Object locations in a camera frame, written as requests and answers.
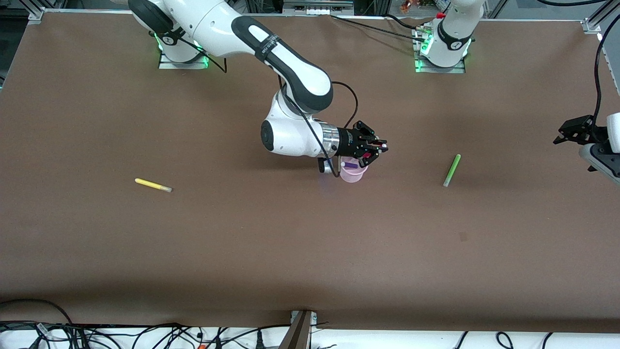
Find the pink plastic cup holder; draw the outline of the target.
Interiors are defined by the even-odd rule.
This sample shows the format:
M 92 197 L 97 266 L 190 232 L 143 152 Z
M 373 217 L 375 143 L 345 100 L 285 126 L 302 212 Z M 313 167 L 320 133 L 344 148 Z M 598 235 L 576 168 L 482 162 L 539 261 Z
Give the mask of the pink plastic cup holder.
M 358 169 L 343 168 L 341 167 L 342 161 L 356 163 L 359 165 L 359 168 Z M 343 181 L 347 183 L 355 183 L 355 182 L 360 181 L 367 169 L 368 169 L 367 166 L 366 167 L 360 166 L 359 159 L 356 159 L 354 157 L 344 157 L 344 156 L 340 157 L 340 177 L 341 179 L 343 179 Z

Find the green highlighter pen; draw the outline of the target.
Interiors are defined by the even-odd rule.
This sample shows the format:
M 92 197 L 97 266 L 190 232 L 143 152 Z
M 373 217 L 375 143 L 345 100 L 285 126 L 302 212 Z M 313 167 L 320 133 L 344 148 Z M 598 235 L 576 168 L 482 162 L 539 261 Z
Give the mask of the green highlighter pen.
M 455 155 L 452 161 L 452 164 L 447 172 L 447 176 L 445 177 L 445 180 L 443 181 L 443 187 L 447 188 L 450 185 L 452 177 L 454 176 L 454 173 L 456 171 L 456 168 L 458 168 L 461 157 L 462 157 L 461 154 Z

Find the brown table cover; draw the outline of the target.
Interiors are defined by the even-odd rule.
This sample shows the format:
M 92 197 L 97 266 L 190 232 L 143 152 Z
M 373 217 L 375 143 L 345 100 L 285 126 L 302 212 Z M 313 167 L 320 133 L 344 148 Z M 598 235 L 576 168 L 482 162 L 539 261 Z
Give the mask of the brown table cover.
M 310 309 L 332 328 L 620 332 L 620 187 L 552 143 L 594 108 L 595 35 L 485 21 L 464 74 L 423 74 L 403 38 L 261 22 L 354 88 L 389 151 L 357 183 L 322 175 L 262 145 L 279 84 L 253 56 L 159 69 L 130 14 L 45 14 L 0 91 L 0 302 L 77 323 Z

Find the grey power strip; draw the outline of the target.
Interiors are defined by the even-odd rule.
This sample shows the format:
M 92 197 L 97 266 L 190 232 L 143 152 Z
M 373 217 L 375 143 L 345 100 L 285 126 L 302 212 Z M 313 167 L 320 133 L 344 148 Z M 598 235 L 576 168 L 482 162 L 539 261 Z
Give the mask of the grey power strip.
M 354 0 L 282 0 L 281 13 L 294 16 L 354 16 Z

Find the yellow highlighter pen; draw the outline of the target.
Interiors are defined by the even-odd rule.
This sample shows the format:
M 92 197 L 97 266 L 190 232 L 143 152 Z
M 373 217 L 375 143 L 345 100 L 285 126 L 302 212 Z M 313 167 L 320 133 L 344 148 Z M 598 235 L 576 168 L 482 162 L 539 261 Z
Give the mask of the yellow highlighter pen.
M 173 188 L 171 188 L 171 187 L 160 185 L 158 183 L 151 182 L 151 181 L 139 178 L 139 177 L 136 177 L 134 179 L 134 181 L 138 185 L 143 185 L 143 186 L 146 186 L 146 187 L 149 187 L 149 188 L 153 188 L 153 189 L 156 189 L 156 190 L 161 190 L 161 191 L 168 192 L 168 193 L 173 192 Z

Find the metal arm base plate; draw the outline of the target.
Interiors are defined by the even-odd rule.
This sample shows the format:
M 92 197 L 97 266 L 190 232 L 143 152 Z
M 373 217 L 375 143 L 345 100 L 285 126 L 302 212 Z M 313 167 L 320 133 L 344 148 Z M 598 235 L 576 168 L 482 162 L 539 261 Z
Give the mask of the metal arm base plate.
M 172 61 L 166 54 L 161 52 L 159 58 L 159 69 L 207 69 L 209 65 L 209 59 L 199 54 L 192 60 L 187 62 L 175 62 Z
M 464 74 L 466 70 L 464 62 L 458 62 L 456 66 L 452 67 L 440 67 L 432 64 L 431 62 L 419 60 L 416 61 L 416 72 L 437 74 Z

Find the aluminium frame corner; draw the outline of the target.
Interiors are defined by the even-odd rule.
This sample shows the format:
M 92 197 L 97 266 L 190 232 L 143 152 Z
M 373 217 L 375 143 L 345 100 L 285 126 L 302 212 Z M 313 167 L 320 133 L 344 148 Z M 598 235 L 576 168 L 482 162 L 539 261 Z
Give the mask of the aluminium frame corner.
M 613 14 L 620 14 L 620 0 L 605 0 L 589 17 L 582 21 L 585 33 L 600 32 L 600 24 Z
M 29 12 L 28 20 L 29 22 L 40 22 L 42 16 L 45 12 L 45 4 L 44 0 L 20 0 L 24 7 Z

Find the metal table edge bracket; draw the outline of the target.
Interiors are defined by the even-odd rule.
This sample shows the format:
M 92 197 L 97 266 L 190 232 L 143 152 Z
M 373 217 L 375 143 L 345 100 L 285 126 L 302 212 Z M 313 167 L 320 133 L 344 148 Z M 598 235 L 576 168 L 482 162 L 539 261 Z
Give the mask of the metal table edge bracket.
M 278 349 L 310 349 L 310 333 L 317 323 L 316 312 L 292 311 L 291 325 Z

